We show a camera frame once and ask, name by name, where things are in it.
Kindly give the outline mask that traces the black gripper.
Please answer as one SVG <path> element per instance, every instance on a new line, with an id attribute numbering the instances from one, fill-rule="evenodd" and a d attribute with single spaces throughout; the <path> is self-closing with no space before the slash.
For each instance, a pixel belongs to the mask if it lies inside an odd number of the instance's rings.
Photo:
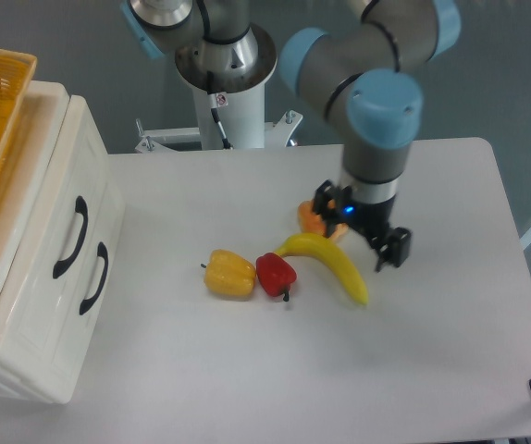
<path id="1" fill-rule="evenodd" d="M 413 233 L 405 227 L 392 227 L 389 217 L 395 197 L 383 203 L 361 203 L 352 187 L 341 188 L 330 180 L 316 190 L 313 211 L 321 215 L 325 236 L 331 237 L 340 223 L 364 237 L 377 255 L 376 272 L 384 265 L 400 267 L 409 257 Z"/>

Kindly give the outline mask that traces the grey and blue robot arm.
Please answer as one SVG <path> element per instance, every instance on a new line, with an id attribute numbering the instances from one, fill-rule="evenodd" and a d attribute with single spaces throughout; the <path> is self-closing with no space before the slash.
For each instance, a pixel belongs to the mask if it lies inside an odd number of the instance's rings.
<path id="1" fill-rule="evenodd" d="M 173 54 L 205 150 L 265 146 L 265 86 L 278 74 L 342 139 L 340 180 L 315 191 L 326 230 L 346 224 L 379 265 L 398 267 L 412 234 L 389 218 L 424 102 L 410 71 L 457 42 L 461 17 L 452 1 L 359 1 L 356 9 L 359 25 L 344 37 L 306 28 L 277 49 L 245 1 L 121 5 L 149 57 Z"/>

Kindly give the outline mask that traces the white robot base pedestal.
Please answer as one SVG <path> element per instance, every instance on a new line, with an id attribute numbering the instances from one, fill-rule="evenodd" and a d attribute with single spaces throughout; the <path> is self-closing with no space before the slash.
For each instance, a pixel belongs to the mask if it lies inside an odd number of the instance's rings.
<path id="1" fill-rule="evenodd" d="M 234 43 L 202 39 L 175 51 L 180 78 L 192 93 L 197 126 L 144 129 L 136 121 L 140 153 L 163 152 L 177 144 L 198 142 L 204 150 L 294 146 L 303 115 L 289 109 L 266 121 L 266 83 L 277 66 L 269 34 L 256 24 Z"/>

